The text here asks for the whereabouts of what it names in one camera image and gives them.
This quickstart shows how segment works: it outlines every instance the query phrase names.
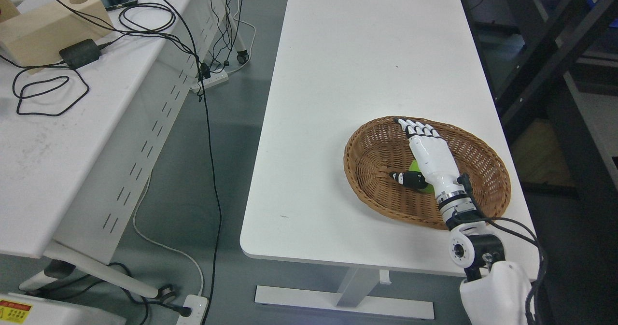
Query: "white cable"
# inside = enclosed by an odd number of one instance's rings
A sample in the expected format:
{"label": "white cable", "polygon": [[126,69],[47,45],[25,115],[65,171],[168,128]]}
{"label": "white cable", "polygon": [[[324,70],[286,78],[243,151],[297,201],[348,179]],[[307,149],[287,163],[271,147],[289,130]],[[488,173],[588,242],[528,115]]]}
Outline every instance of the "white cable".
{"label": "white cable", "polygon": [[202,292],[204,291],[204,273],[201,271],[201,268],[199,267],[199,264],[197,263],[197,261],[195,261],[195,259],[193,259],[191,256],[189,256],[189,254],[185,253],[185,252],[181,252],[180,250],[174,249],[174,248],[170,248],[167,245],[158,243],[152,239],[149,239],[148,237],[146,237],[143,233],[141,233],[138,229],[137,229],[137,225],[135,224],[135,217],[137,216],[137,210],[139,210],[140,205],[142,200],[144,200],[144,197],[146,197],[146,193],[148,193],[148,188],[150,188],[150,178],[152,177],[152,174],[150,175],[150,177],[148,177],[148,180],[146,182],[146,189],[143,192],[143,195],[141,196],[141,198],[138,200],[137,202],[137,206],[135,206],[135,213],[133,213],[133,229],[135,230],[135,232],[142,237],[144,240],[154,244],[154,245],[158,245],[161,246],[161,248],[165,248],[167,250],[172,250],[172,252],[176,252],[179,254],[184,255],[185,257],[187,257],[188,259],[191,260],[192,263],[194,263],[195,267],[197,267],[197,270],[199,271],[199,292],[197,294],[197,296],[201,296]]}
{"label": "white cable", "polygon": [[251,39],[251,45],[249,45],[249,58],[247,59],[247,61],[245,63],[243,63],[241,66],[239,66],[238,68],[236,68],[234,70],[228,71],[227,75],[232,74],[233,72],[236,72],[238,70],[241,70],[243,66],[245,66],[245,65],[247,65],[247,63],[249,63],[249,61],[251,60],[251,54],[253,54],[253,43],[255,41],[255,35],[258,32],[257,28],[253,24],[250,24],[250,23],[245,22],[245,21],[241,21],[241,20],[236,18],[236,15],[238,15],[238,12],[240,11],[240,0],[236,0],[236,4],[238,5],[238,9],[236,10],[236,13],[234,15],[232,15],[232,19],[234,19],[234,21],[238,21],[239,23],[247,24],[248,26],[253,28],[253,38]]}

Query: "warning label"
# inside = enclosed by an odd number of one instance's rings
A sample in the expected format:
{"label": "warning label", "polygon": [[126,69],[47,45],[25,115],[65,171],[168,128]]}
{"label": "warning label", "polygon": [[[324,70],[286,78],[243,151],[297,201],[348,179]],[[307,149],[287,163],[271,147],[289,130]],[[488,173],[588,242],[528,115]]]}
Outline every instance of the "warning label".
{"label": "warning label", "polygon": [[32,305],[0,299],[0,320],[23,324]]}

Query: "white desk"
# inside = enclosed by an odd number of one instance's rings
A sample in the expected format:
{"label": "white desk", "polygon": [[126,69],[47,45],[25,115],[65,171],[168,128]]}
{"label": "white desk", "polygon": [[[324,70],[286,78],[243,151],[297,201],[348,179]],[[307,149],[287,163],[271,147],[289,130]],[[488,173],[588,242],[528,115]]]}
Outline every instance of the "white desk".
{"label": "white desk", "polygon": [[[50,1],[26,0],[20,9]],[[204,58],[219,36],[211,3],[223,21],[223,0],[168,1],[184,16]],[[117,28],[122,27],[119,13],[110,12]],[[163,11],[128,14],[148,28],[169,18]],[[178,20],[166,32],[190,44]],[[118,36],[112,33],[97,43]],[[24,78],[36,81],[47,71]],[[196,81],[195,61],[164,39],[124,37],[104,49],[99,61],[79,69],[90,93],[59,117],[15,113],[11,82],[16,72],[0,61],[0,253],[45,255],[82,264],[78,268],[100,268],[97,263],[110,261]],[[74,79],[68,89],[29,99],[22,109],[59,112],[80,92],[83,87]]]}
{"label": "white desk", "polygon": [[[447,231],[376,213],[346,180],[348,138],[389,115],[450,123],[487,142],[511,177],[504,216],[532,227],[460,0],[288,0],[240,236],[245,254],[463,276]],[[497,235],[534,279],[535,248]]]}

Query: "white power strip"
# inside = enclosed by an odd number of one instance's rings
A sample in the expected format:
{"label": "white power strip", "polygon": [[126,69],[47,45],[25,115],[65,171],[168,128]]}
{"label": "white power strip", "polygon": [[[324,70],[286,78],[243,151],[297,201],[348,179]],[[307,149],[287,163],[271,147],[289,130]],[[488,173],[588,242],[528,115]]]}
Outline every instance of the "white power strip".
{"label": "white power strip", "polygon": [[185,298],[184,307],[191,308],[190,316],[178,316],[176,325],[201,325],[206,315],[206,307],[208,305],[208,299],[202,296],[187,295]]}
{"label": "white power strip", "polygon": [[[225,83],[227,80],[229,80],[229,77],[225,70],[221,70],[221,72],[217,73],[212,72],[210,73],[210,78],[204,79],[204,88],[207,89],[208,87]],[[191,86],[191,92],[198,93],[199,91],[201,91],[201,85],[199,85],[199,83],[195,83],[195,85]]]}

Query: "robotic hand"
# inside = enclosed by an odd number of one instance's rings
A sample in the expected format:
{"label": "robotic hand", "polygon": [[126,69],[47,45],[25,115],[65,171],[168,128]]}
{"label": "robotic hand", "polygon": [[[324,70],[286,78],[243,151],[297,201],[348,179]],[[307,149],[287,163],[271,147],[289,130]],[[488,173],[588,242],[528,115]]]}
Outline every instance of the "robotic hand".
{"label": "robotic hand", "polygon": [[[449,252],[466,279],[459,291],[472,325],[526,325],[531,285],[518,264],[505,261],[500,239],[486,228],[483,213],[467,193],[446,140],[431,125],[396,118],[427,183],[433,185],[442,219],[450,230]],[[391,173],[406,186],[404,173]],[[488,276],[481,278],[480,268]]]}

